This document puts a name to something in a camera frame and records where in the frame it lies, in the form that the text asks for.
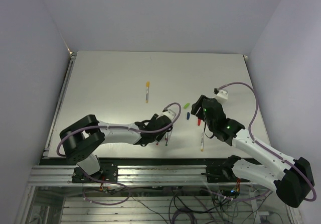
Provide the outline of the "yellow-end white pen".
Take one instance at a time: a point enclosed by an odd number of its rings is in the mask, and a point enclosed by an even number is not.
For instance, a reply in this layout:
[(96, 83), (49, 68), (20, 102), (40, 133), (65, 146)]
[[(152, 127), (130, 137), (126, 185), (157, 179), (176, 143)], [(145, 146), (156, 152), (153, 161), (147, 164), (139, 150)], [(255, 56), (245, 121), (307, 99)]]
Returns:
[(145, 102), (148, 103), (149, 101), (149, 87), (146, 87), (146, 95), (145, 95)]

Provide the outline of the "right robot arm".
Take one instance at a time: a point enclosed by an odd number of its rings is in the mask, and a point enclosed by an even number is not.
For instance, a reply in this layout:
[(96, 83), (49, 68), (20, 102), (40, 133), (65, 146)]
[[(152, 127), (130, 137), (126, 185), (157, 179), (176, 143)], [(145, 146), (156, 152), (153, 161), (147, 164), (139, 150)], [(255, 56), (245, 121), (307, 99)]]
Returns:
[(230, 182), (239, 178), (264, 186), (293, 208), (307, 200), (314, 187), (307, 159), (295, 159), (255, 140), (243, 124), (226, 117), (222, 105), (215, 98), (201, 95), (192, 104), (191, 114), (205, 122), (213, 137), (259, 162), (252, 164), (239, 156), (230, 156), (221, 169), (224, 180)]

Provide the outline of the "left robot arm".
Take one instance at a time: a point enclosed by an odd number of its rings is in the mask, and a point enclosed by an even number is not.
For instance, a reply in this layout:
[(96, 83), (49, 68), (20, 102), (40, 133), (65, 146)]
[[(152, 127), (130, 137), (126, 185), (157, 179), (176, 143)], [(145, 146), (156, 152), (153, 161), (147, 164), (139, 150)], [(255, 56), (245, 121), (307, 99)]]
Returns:
[(102, 177), (98, 157), (93, 152), (102, 144), (126, 143), (145, 147), (159, 142), (173, 129), (176, 113), (170, 109), (150, 120), (128, 125), (108, 124), (95, 115), (87, 115), (60, 132), (61, 146), (69, 164), (76, 164), (90, 182)]

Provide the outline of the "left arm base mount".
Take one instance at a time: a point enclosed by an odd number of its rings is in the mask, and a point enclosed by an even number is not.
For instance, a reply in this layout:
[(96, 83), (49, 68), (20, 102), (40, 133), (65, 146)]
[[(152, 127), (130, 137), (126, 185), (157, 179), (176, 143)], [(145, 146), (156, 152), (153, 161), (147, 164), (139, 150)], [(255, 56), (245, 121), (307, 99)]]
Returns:
[(89, 175), (81, 167), (76, 167), (72, 175), (72, 183), (100, 183), (108, 181), (116, 183), (118, 178), (118, 167), (111, 162), (103, 163), (100, 170)]

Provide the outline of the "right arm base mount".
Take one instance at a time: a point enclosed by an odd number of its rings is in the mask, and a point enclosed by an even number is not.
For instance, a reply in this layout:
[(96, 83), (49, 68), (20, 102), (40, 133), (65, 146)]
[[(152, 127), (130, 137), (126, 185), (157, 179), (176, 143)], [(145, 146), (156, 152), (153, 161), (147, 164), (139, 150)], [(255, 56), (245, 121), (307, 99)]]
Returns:
[(206, 176), (208, 183), (228, 182), (236, 181), (232, 168), (237, 161), (241, 160), (239, 156), (232, 155), (223, 161), (222, 164), (212, 163), (206, 166), (205, 172), (202, 172), (202, 176)]

